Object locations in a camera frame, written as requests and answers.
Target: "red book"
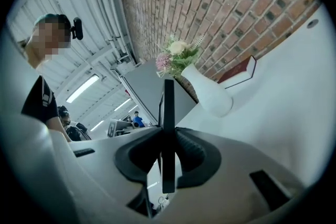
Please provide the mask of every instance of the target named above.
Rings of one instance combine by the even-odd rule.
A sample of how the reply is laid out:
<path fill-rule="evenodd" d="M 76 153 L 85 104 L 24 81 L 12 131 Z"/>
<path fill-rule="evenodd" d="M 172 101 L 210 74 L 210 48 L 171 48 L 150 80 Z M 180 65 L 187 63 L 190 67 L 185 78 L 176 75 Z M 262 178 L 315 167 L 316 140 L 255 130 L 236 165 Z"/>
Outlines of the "red book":
<path fill-rule="evenodd" d="M 244 61 L 225 72 L 218 80 L 218 83 L 225 81 L 225 89 L 227 89 L 242 83 L 243 81 L 249 80 L 253 77 L 256 63 L 257 60 L 253 56 L 246 58 Z"/>

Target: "white table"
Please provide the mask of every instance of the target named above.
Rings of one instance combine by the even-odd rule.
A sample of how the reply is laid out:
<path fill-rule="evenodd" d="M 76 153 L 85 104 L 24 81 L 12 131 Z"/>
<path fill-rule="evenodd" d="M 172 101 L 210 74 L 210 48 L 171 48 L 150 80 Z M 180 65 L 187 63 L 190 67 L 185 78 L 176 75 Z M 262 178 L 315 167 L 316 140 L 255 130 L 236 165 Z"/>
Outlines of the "white table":
<path fill-rule="evenodd" d="M 319 23 L 308 29 L 313 19 Z M 228 115 L 215 118 L 198 104 L 178 126 L 249 143 L 311 185 L 335 143 L 335 47 L 334 26 L 321 6 L 257 61 L 251 80 L 227 89 L 234 99 Z"/>

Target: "man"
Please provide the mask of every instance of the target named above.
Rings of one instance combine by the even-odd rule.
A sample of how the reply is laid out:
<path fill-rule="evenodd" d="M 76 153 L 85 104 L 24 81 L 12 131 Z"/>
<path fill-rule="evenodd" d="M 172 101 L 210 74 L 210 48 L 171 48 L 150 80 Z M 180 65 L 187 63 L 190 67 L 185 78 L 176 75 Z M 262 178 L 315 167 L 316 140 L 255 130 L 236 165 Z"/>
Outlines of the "man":
<path fill-rule="evenodd" d="M 142 118 L 139 117 L 139 113 L 138 113 L 138 111 L 135 111 L 133 121 L 134 121 L 134 122 L 137 122 L 137 123 L 139 124 L 139 127 L 140 127 L 140 128 L 145 127 L 145 125 L 143 125 L 143 123 L 142 123 Z"/>

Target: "white ceiling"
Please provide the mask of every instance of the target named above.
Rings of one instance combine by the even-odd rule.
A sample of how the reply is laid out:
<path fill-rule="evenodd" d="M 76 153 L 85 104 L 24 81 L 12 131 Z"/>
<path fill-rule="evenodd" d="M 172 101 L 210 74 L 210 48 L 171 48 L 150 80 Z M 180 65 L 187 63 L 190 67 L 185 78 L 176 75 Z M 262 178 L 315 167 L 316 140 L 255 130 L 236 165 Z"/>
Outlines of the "white ceiling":
<path fill-rule="evenodd" d="M 112 37 L 117 37 L 106 13 L 107 7 L 102 0 L 96 1 L 106 23 L 106 29 Z M 117 15 L 113 14 L 113 18 L 119 21 L 119 29 L 124 36 L 127 51 L 132 52 L 120 2 L 121 0 L 114 0 L 118 12 Z M 83 40 L 72 40 L 71 49 L 53 56 L 52 60 L 44 63 L 38 71 L 55 93 L 57 104 L 65 105 L 71 119 L 81 122 L 88 129 L 101 120 L 124 117 L 135 106 L 135 103 L 130 101 L 114 112 L 114 109 L 127 100 L 129 95 L 118 79 L 118 74 L 111 69 L 125 74 L 135 68 L 135 62 L 132 57 L 123 53 L 120 37 L 112 41 L 112 45 L 114 44 L 118 51 L 116 53 L 113 50 L 106 31 L 102 30 L 101 20 L 96 11 L 92 0 L 16 0 L 7 18 L 7 24 L 17 41 L 31 35 L 34 21 L 43 14 L 65 14 L 71 23 L 75 17 L 81 18 Z M 120 59 L 118 53 L 121 57 L 125 56 L 123 60 L 118 61 Z M 93 74 L 97 74 L 100 80 L 73 103 L 66 103 L 65 100 Z"/>

